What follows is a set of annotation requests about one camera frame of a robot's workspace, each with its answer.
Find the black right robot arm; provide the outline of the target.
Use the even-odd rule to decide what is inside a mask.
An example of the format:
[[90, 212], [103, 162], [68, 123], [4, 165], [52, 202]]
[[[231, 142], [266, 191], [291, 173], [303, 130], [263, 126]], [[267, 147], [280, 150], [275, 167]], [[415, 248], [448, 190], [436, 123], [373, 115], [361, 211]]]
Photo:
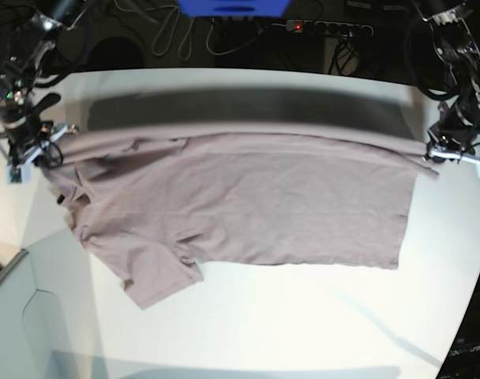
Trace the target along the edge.
[[41, 114], [61, 100], [50, 92], [34, 100], [35, 89], [50, 89], [78, 66], [80, 55], [55, 78], [42, 81], [44, 66], [57, 46], [59, 35], [77, 26], [89, 1], [34, 1], [29, 20], [9, 32], [0, 46], [0, 123], [10, 159], [22, 158], [51, 139], [53, 124]]

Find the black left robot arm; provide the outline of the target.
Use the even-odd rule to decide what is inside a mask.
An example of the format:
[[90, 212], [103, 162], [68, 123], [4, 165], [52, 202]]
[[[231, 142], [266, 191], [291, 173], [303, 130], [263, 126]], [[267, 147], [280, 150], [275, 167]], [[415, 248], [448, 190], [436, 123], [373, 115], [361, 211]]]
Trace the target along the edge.
[[[418, 90], [438, 103], [439, 120], [429, 127], [426, 160], [480, 165], [480, 1], [415, 1], [405, 31], [404, 60]], [[433, 49], [454, 81], [446, 93], [431, 91], [411, 61], [411, 32], [423, 22]]]

